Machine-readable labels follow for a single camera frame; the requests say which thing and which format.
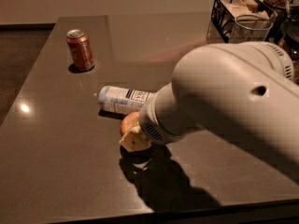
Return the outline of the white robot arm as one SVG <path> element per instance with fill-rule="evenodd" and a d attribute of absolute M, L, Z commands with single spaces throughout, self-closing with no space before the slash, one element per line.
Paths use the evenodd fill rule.
<path fill-rule="evenodd" d="M 121 125 L 129 151 L 208 130 L 279 172 L 299 177 L 299 90 L 293 63 L 269 42 L 210 44 L 188 52 L 169 84 Z"/>

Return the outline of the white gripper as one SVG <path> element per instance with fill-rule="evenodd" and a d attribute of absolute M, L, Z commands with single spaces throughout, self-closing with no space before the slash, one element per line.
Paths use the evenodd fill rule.
<path fill-rule="evenodd" d="M 120 140 L 120 145 L 128 152 L 148 149 L 151 141 L 166 145 L 185 136 L 187 120 L 171 96 L 155 96 L 146 102 L 141 108 L 138 121 L 141 128 L 131 128 Z"/>

